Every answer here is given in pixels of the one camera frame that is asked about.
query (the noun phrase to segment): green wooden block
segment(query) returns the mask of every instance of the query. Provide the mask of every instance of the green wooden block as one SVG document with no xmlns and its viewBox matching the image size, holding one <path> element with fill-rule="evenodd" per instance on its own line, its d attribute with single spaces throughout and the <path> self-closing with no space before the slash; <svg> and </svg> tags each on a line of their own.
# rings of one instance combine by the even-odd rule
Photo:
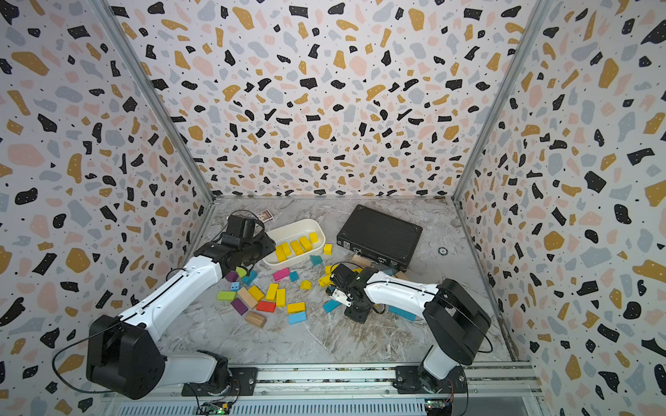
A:
<svg viewBox="0 0 666 416">
<path fill-rule="evenodd" d="M 248 272 L 244 268 L 236 267 L 236 273 L 238 273 L 238 278 L 243 279 Z"/>
<path fill-rule="evenodd" d="M 226 300 L 231 302 L 234 299 L 236 299 L 236 292 L 220 290 L 219 293 L 217 293 L 217 300 Z"/>
</svg>

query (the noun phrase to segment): table surface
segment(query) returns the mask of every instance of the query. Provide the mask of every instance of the table surface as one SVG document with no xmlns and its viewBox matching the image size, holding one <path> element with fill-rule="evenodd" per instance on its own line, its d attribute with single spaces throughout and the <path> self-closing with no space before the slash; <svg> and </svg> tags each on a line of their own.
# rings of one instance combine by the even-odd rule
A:
<svg viewBox="0 0 666 416">
<path fill-rule="evenodd" d="M 330 297 L 318 284 L 324 266 L 351 260 L 353 253 L 337 246 L 335 238 L 357 204 L 391 214 L 424 228 L 406 276 L 413 282 L 439 283 L 445 278 L 458 281 L 485 309 L 493 323 L 488 337 L 494 352 L 479 353 L 476 361 L 511 361 L 498 327 L 482 277 L 452 202 L 434 199 L 352 199 L 352 198 L 229 198 L 216 202 L 211 221 L 204 231 L 203 242 L 209 241 L 226 223 L 233 210 L 254 213 L 269 210 L 274 219 L 266 223 L 272 230 L 291 222 L 311 218 L 319 223 L 326 241 L 333 244 L 332 256 L 322 254 L 323 264 L 313 266 L 307 260 L 290 268 L 299 279 L 279 281 L 286 289 L 287 303 L 305 302 L 307 320 L 289 325 L 286 308 L 266 316 L 259 329 L 245 322 L 230 302 L 216 299 L 220 290 L 231 283 L 222 279 L 203 292 L 168 327 L 158 347 L 163 354 L 189 353 L 205 349 L 241 363 L 384 363 L 421 361 L 435 343 L 428 325 L 420 318 L 408 321 L 394 313 L 371 313 L 365 324 L 344 316 L 340 306 L 331 313 L 322 307 Z M 440 247 L 448 254 L 438 253 Z M 263 262 L 256 265 L 258 277 L 253 284 L 266 293 L 273 282 L 271 270 Z M 303 280 L 310 280 L 311 290 L 301 290 Z M 481 349 L 487 349 L 486 342 Z"/>
</svg>

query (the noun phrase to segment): white plastic bin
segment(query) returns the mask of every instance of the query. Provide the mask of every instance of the white plastic bin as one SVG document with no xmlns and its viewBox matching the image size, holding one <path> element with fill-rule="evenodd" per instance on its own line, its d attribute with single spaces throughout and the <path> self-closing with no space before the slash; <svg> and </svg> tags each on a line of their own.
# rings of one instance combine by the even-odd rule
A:
<svg viewBox="0 0 666 416">
<path fill-rule="evenodd" d="M 288 258 L 285 262 L 278 263 L 278 256 L 273 252 L 264 257 L 264 263 L 273 270 L 281 270 L 305 260 L 309 260 L 310 256 L 319 256 L 324 251 L 324 244 L 326 243 L 326 236 L 324 235 L 322 228 L 319 226 L 319 223 L 311 219 L 296 221 L 283 227 L 276 228 L 275 230 L 267 231 L 266 233 L 275 241 L 276 246 L 279 246 L 282 243 L 289 244 L 303 236 L 309 237 L 311 232 L 317 233 L 319 241 L 312 245 L 312 250 L 309 252 L 295 256 L 294 250 L 290 245 L 289 248 L 292 250 L 291 258 Z"/>
</svg>

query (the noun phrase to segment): blue wooden block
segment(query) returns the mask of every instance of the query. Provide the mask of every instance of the blue wooden block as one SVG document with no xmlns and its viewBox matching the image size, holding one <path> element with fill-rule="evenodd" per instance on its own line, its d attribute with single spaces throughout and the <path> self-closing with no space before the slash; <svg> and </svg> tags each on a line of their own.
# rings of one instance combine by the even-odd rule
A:
<svg viewBox="0 0 666 416">
<path fill-rule="evenodd" d="M 324 260 L 322 260 L 322 258 L 319 256 L 310 256 L 310 261 L 312 262 L 313 266 L 316 266 L 324 262 Z"/>
<path fill-rule="evenodd" d="M 288 318 L 289 318 L 289 325 L 294 325 L 295 323 L 303 322 L 307 319 L 307 317 L 305 316 L 305 311 L 292 313 L 291 315 L 288 316 Z"/>
<path fill-rule="evenodd" d="M 250 272 L 249 275 L 245 276 L 245 277 L 242 279 L 242 282 L 243 282 L 244 284 L 246 284 L 246 285 L 249 286 L 249 285 L 252 284 L 252 282 L 254 281 L 254 279 L 256 278 L 256 276 L 257 276 L 257 272 L 255 272 L 255 271 L 253 270 L 253 271 Z"/>
<path fill-rule="evenodd" d="M 408 319 L 412 322 L 414 322 L 414 320 L 416 320 L 416 315 L 414 315 L 413 313 L 404 311 L 400 308 L 396 308 L 395 306 L 389 306 L 388 310 L 393 312 L 394 314 L 396 314 L 398 316 L 402 316 L 403 318 Z"/>
<path fill-rule="evenodd" d="M 342 305 L 340 302 L 331 299 L 324 304 L 324 310 L 326 311 L 326 313 L 331 313 L 333 309 L 337 308 L 340 305 Z"/>
</svg>

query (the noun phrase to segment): patterned wall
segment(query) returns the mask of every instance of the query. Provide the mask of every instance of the patterned wall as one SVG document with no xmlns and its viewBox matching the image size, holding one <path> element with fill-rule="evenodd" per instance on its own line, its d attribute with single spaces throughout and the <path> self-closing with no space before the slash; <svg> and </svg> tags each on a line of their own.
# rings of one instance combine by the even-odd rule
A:
<svg viewBox="0 0 666 416">
<path fill-rule="evenodd" d="M 465 189 L 554 415 L 666 414 L 666 7 L 553 2 Z"/>
<path fill-rule="evenodd" d="M 533 2 L 111 3 L 215 194 L 444 195 Z"/>
<path fill-rule="evenodd" d="M 53 354 L 164 281 L 203 199 L 86 3 L 0 13 L 0 414 L 91 415 Z M 94 389 L 86 347 L 57 368 Z"/>
</svg>

